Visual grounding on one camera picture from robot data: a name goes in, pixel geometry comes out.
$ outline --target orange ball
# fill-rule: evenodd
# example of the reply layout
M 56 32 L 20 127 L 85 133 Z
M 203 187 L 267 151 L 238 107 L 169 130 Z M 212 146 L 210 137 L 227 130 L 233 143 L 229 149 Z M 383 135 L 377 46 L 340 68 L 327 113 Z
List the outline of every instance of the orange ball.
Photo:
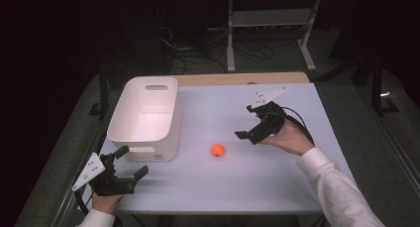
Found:
M 214 157 L 222 157 L 225 154 L 225 148 L 220 144 L 216 144 L 211 148 L 211 154 Z

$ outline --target white plastic bin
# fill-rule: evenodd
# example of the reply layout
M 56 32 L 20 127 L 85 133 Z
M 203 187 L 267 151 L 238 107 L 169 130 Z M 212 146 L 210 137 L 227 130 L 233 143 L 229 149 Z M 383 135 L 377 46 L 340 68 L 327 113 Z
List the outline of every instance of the white plastic bin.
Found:
M 108 127 L 117 148 L 128 146 L 131 162 L 168 162 L 177 151 L 182 107 L 178 82 L 170 76 L 129 80 Z

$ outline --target white mounting plate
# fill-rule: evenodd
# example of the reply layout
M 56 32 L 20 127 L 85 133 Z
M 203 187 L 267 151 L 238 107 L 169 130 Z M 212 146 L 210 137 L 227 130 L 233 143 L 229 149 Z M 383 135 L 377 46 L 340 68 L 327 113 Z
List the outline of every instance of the white mounting plate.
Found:
M 78 177 L 76 183 L 71 188 L 71 190 L 79 190 L 83 185 L 85 185 L 87 182 L 95 178 L 95 176 L 97 176 L 103 171 L 105 171 L 105 168 L 98 155 L 92 153 L 92 156 L 90 157 L 89 161 L 87 162 L 86 166 L 84 167 L 83 171 L 81 172 L 80 176 Z
M 279 96 L 286 90 L 287 86 L 283 86 L 282 88 L 276 90 L 257 92 L 256 99 L 254 100 L 253 104 L 251 104 L 251 108 L 255 109 L 257 107 L 266 105 L 268 102 L 272 101 L 275 97 Z

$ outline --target white tabletop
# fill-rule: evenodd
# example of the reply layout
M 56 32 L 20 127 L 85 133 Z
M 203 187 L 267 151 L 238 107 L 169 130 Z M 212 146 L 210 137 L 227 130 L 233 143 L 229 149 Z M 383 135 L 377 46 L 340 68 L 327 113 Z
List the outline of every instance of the white tabletop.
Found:
M 246 107 L 257 91 L 288 90 L 273 101 L 304 119 L 315 144 L 353 176 L 343 156 L 315 86 L 311 83 L 180 86 L 183 105 L 179 146 L 168 163 L 115 162 L 117 177 L 128 177 L 144 165 L 150 172 L 126 195 L 119 211 L 169 214 L 269 214 L 321 211 L 298 157 L 264 145 L 239 140 L 236 131 L 250 131 L 260 119 Z M 220 143 L 225 155 L 213 157 Z M 116 151 L 106 139 L 102 154 Z

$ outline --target person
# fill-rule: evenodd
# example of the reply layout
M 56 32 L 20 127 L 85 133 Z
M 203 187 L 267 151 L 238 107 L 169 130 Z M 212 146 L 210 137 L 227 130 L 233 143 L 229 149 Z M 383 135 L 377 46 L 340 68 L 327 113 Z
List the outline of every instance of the person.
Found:
M 99 196 L 92 195 L 92 208 L 79 227 L 97 226 L 111 227 L 114 224 L 114 211 L 123 195 Z
M 280 131 L 266 137 L 261 144 L 273 145 L 300 156 L 296 164 L 306 174 L 331 226 L 384 226 L 356 185 L 292 122 L 285 120 Z M 97 198 L 93 196 L 94 212 L 91 210 L 82 223 L 86 222 L 86 225 L 80 226 L 88 226 L 87 223 L 95 223 L 94 226 L 98 227 L 112 226 L 111 216 L 118 198 L 102 198 L 100 201 Z

